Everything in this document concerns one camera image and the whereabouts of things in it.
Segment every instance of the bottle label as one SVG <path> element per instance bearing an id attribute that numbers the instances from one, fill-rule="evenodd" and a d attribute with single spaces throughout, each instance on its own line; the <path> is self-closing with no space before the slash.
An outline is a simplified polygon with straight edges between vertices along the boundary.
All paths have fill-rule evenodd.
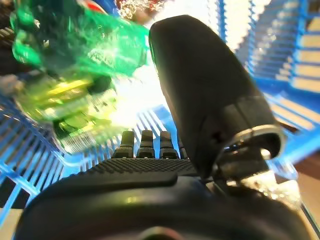
<path id="1" fill-rule="evenodd" d="M 68 136 L 61 140 L 61 143 L 68 153 L 80 153 L 96 144 L 95 139 L 87 132 L 76 136 Z"/>

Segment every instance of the black plastic object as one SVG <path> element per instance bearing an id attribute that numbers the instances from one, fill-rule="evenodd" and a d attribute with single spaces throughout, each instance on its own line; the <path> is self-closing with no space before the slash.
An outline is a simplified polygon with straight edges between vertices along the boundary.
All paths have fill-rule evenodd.
<path id="1" fill-rule="evenodd" d="M 143 130 L 137 158 L 155 158 L 154 135 L 151 130 Z"/>
<path id="2" fill-rule="evenodd" d="M 162 92 L 200 176 L 238 142 L 276 157 L 285 141 L 266 100 L 227 45 L 187 15 L 152 25 L 149 44 Z"/>
<path id="3" fill-rule="evenodd" d="M 171 134 L 168 131 L 160 132 L 160 158 L 161 159 L 178 159 L 179 155 L 174 149 L 171 140 Z"/>
<path id="4" fill-rule="evenodd" d="M 183 142 L 181 141 L 179 135 L 177 135 L 177 139 L 178 139 L 178 145 L 179 145 L 179 151 L 180 151 L 180 158 L 181 159 L 189 159 L 185 146 L 183 144 Z"/>
<path id="5" fill-rule="evenodd" d="M 134 157 L 135 134 L 133 131 L 124 131 L 120 146 L 114 151 L 111 158 L 133 158 Z"/>
<path id="6" fill-rule="evenodd" d="M 97 188 L 103 177 L 112 184 Z M 310 239 L 299 215 L 284 204 L 247 188 L 230 192 L 227 200 L 196 178 L 173 173 L 71 176 L 29 204 L 14 240 L 143 240 L 141 233 L 155 226 L 185 240 Z"/>

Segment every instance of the shopping basket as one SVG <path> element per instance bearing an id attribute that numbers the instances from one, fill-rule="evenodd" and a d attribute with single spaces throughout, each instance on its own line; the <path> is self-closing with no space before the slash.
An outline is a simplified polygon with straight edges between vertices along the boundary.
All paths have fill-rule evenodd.
<path id="1" fill-rule="evenodd" d="M 320 13 L 308 0 L 168 0 L 158 21 L 188 14 L 210 26 L 235 52 L 265 94 L 276 118 L 286 126 L 284 153 L 270 166 L 295 178 L 293 164 L 320 146 Z M 176 128 L 165 102 L 141 111 L 133 129 L 137 153 L 142 130 L 155 136 Z M 51 132 L 29 122 L 13 102 L 0 96 L 0 185 L 12 181 L 0 212 L 0 226 L 21 194 L 25 206 L 40 191 L 61 178 L 109 159 L 120 144 L 114 136 L 76 155 L 61 153 Z"/>

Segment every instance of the green plastic bottle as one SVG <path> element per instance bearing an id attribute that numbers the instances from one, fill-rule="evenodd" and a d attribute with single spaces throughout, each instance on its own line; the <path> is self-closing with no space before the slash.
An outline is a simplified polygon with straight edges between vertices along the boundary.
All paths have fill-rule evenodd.
<path id="1" fill-rule="evenodd" d="M 149 31 L 120 17 L 93 12 L 76 0 L 16 0 L 11 24 L 15 58 L 60 71 L 114 76 L 146 63 Z"/>

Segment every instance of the plastic wrapper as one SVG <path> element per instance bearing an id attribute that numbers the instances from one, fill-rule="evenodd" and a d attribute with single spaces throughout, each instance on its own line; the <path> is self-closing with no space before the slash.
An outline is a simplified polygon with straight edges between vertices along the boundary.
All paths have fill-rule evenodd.
<path id="1" fill-rule="evenodd" d="M 144 25 L 164 7 L 163 0 L 116 0 L 119 15 Z"/>
<path id="2" fill-rule="evenodd" d="M 148 30 L 74 0 L 25 0 L 11 16 L 17 60 L 49 71 L 131 76 L 146 63 Z"/>
<path id="3" fill-rule="evenodd" d="M 69 154 L 136 124 L 136 113 L 128 111 L 128 99 L 117 95 L 110 77 L 72 69 L 29 79 L 15 101 L 32 122 L 52 129 L 56 145 Z"/>

